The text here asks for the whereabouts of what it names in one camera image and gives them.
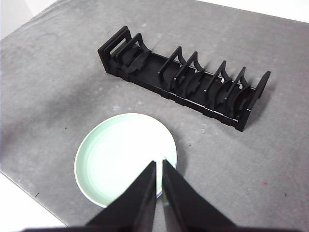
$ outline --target light green plate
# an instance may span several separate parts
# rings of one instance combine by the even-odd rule
[[[86,198],[106,207],[154,160],[159,197],[163,159],[176,167],[176,145],[162,123],[142,114],[117,115],[100,123],[82,141],[75,157],[75,179]]]

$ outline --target gray table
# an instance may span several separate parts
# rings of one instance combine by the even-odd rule
[[[245,131],[105,73],[97,49],[123,25],[154,52],[183,46],[215,72],[272,74]],[[238,225],[309,228],[309,25],[190,0],[60,0],[1,41],[1,171],[68,225],[101,208],[79,191],[77,148],[98,123],[164,123],[178,170]],[[164,231],[161,200],[154,232]]]

